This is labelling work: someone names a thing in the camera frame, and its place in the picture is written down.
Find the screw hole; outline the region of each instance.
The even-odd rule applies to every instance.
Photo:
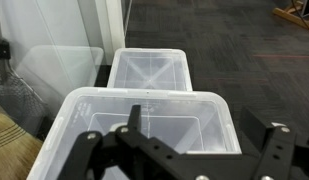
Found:
[[[273,155],[273,158],[274,159],[280,159],[280,157],[278,155],[276,155],[276,154]]]
[[[283,147],[282,147],[282,146],[276,146],[276,148],[277,148],[277,149],[283,149]]]

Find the wire cable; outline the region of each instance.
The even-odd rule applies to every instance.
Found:
[[[305,25],[305,26],[307,27],[307,29],[309,30],[309,25],[306,23],[304,17],[301,16],[301,13],[297,10],[294,0],[291,0],[291,2],[292,2],[292,5],[293,5],[295,11],[297,12],[297,15],[301,18],[301,20],[303,21],[304,25]]]

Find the clear plastic storage bin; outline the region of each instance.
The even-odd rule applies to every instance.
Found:
[[[107,87],[192,91],[186,55],[177,49],[119,49]]]
[[[141,105],[141,132],[179,153],[241,153],[228,106],[214,93],[80,88],[66,97],[28,179],[55,179],[80,133],[114,131],[126,124],[136,104]],[[105,179],[124,175],[116,167]]]

